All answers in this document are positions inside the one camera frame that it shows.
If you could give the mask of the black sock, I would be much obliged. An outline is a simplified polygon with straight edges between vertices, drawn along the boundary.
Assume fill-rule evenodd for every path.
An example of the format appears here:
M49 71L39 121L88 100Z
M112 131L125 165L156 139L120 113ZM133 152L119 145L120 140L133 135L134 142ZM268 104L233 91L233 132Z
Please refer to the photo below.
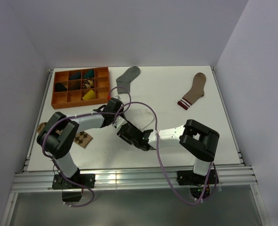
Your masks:
M62 83L56 83L54 85L54 92L66 92L67 88Z

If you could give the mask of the white sock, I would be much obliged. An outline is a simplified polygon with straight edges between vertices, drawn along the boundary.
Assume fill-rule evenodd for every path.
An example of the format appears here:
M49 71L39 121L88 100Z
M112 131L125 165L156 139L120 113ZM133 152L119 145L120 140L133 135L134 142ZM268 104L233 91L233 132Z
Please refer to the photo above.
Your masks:
M139 104L132 104L126 111L125 117L140 130L147 129L155 120L150 109Z

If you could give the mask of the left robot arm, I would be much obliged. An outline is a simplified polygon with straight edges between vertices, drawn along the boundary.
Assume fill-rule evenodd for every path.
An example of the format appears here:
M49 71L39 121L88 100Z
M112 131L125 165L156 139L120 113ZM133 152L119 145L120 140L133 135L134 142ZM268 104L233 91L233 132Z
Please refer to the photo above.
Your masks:
M80 170L70 155L76 135L88 129L109 126L121 106L122 101L112 97L103 107L82 116L66 116L56 112L39 133L37 143L42 147L43 154L60 170L63 183L69 188L81 183Z

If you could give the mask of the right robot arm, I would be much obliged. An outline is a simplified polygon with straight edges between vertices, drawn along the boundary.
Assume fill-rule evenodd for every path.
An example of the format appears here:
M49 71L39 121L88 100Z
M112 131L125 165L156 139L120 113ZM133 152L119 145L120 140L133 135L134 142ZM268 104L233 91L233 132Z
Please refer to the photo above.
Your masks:
M208 178L208 168L214 161L220 137L215 130L192 119L171 129L141 131L119 117L113 127L117 129L118 137L143 151L156 150L157 145L159 148L182 146L195 157L193 181L201 184Z

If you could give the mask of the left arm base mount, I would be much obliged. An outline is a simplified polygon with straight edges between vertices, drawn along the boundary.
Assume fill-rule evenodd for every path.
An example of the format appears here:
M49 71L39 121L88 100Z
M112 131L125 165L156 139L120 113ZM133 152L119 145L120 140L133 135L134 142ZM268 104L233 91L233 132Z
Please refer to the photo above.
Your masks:
M68 179L61 174L55 174L51 188L61 190L63 202L73 205L81 200L84 190L90 190L94 186L95 174L77 174Z

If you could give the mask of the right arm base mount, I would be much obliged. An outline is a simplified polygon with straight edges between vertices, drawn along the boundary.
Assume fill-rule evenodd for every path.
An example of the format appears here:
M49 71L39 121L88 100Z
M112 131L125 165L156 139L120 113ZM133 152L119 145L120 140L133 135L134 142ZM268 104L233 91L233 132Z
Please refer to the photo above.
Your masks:
M205 182L206 176L194 174L193 170L179 170L177 171L177 183L180 186L202 186ZM218 176L215 170L210 170L208 177L209 185L215 185L219 183Z

